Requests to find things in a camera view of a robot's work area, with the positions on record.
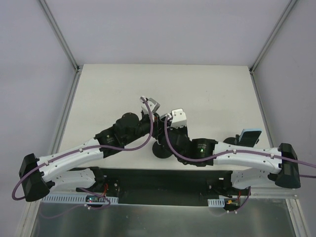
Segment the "black phone stand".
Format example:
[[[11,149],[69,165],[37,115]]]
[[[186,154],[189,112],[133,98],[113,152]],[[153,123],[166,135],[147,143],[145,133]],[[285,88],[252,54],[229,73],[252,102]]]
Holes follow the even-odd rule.
[[[236,138],[236,137],[228,137],[223,142],[226,143],[226,144],[237,145],[238,144],[238,138]]]
[[[155,157],[159,159],[166,159],[172,156],[172,153],[166,150],[161,144],[158,142],[154,142],[152,146],[152,152]]]

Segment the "phone blue case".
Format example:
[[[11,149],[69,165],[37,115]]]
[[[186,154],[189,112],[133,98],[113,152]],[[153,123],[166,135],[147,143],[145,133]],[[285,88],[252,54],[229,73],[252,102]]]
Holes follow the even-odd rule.
[[[261,133],[262,129],[259,128],[243,129],[240,136],[237,138],[237,144],[239,146],[253,148],[258,143]]]

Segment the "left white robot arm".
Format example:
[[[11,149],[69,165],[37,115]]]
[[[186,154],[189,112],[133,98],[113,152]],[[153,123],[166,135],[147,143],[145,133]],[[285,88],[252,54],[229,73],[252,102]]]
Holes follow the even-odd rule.
[[[99,192],[104,188],[103,175],[98,168],[88,168],[85,174],[74,168],[90,161],[113,156],[119,152],[131,152],[143,148],[157,130],[158,114],[127,113],[111,127],[96,134],[79,146],[49,156],[36,157],[31,153],[23,158],[19,170],[19,182],[24,195],[21,199],[33,202],[47,196],[61,185],[70,188],[90,188]]]

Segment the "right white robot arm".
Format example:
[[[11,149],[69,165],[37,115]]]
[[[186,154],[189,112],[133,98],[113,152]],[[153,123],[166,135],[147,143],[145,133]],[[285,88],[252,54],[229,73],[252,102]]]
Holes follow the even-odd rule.
[[[297,154],[291,144],[281,143],[276,148],[258,149],[243,145],[238,137],[219,142],[214,139],[191,140],[184,124],[175,126],[168,116],[154,122],[157,141],[153,146],[159,158],[174,155],[184,165],[197,167],[215,165],[244,166],[245,170],[234,170],[231,177],[222,182],[228,195],[249,186],[274,184],[286,189],[301,187]]]

